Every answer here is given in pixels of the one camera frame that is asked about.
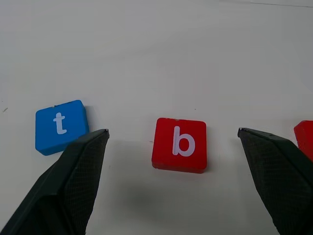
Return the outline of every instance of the white table surface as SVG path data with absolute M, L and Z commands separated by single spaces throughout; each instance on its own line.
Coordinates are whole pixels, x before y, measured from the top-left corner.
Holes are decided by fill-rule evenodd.
M 313 118 L 312 22 L 242 0 L 2 0 L 0 228 L 60 156 L 35 150 L 35 112 L 80 99 L 111 134 L 88 235 L 277 235 L 237 130 L 295 141 Z M 206 173 L 152 168 L 159 117 L 207 123 Z

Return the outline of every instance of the white letter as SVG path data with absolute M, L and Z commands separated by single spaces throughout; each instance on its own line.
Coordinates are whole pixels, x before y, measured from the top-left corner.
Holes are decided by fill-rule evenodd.
M 189 135 L 189 134 L 180 135 L 179 132 L 180 132 L 180 127 L 176 126 L 174 128 L 173 154 L 178 155 L 178 153 L 179 153 L 183 157 L 189 157 L 195 151 L 195 148 L 196 148 L 195 140 L 191 135 Z M 181 139 L 186 139 L 189 142 L 189 147 L 186 151 L 182 151 L 179 147 L 179 142 Z
M 65 116 L 62 116 L 61 113 L 57 113 L 57 115 L 55 116 L 55 119 L 53 120 L 57 123 L 57 133 L 59 135 L 67 132 L 67 130 L 63 130 L 63 127 L 62 127 L 62 120 L 63 119 L 65 119 Z

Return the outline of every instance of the red block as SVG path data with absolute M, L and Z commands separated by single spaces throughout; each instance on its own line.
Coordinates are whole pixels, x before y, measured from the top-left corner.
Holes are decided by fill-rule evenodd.
M 294 128 L 300 150 L 313 161 L 313 121 L 302 121 Z
M 203 121 L 159 118 L 152 166 L 157 169 L 203 173 L 207 166 L 206 124 Z

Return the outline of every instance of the blue block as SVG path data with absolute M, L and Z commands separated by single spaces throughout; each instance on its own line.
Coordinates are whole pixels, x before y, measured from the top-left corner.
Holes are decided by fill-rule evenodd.
M 68 144 L 87 133 L 86 110 L 80 100 L 36 112 L 35 147 L 43 155 L 65 150 Z

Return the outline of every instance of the letter b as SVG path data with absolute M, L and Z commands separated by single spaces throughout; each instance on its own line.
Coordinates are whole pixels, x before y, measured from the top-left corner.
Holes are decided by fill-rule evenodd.
M 179 147 L 179 143 L 182 139 L 188 140 L 189 147 L 186 151 L 182 151 Z M 178 155 L 181 154 L 183 157 L 191 156 L 196 148 L 195 139 L 189 134 L 180 135 L 180 127 L 175 126 L 174 128 L 174 139 L 173 139 L 173 154 Z

